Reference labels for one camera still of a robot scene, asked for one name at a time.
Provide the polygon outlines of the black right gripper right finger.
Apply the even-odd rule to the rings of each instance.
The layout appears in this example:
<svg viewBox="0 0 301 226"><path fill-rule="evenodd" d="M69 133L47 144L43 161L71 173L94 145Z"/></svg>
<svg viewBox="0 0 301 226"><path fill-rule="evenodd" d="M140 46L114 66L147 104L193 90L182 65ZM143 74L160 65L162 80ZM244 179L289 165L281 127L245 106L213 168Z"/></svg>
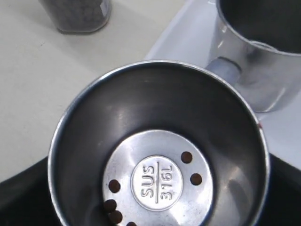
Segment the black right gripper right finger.
<svg viewBox="0 0 301 226"><path fill-rule="evenodd" d="M299 226L301 224L301 171L270 155L271 177L268 197L259 226Z"/></svg>

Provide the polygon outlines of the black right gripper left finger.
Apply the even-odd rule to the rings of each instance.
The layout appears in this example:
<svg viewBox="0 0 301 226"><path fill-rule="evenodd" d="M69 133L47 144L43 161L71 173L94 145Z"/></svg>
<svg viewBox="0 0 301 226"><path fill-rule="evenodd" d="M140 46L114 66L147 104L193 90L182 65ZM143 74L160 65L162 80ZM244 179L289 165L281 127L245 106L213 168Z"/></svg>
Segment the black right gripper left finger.
<svg viewBox="0 0 301 226"><path fill-rule="evenodd" d="M2 226L59 226L50 199L47 157L0 184Z"/></svg>

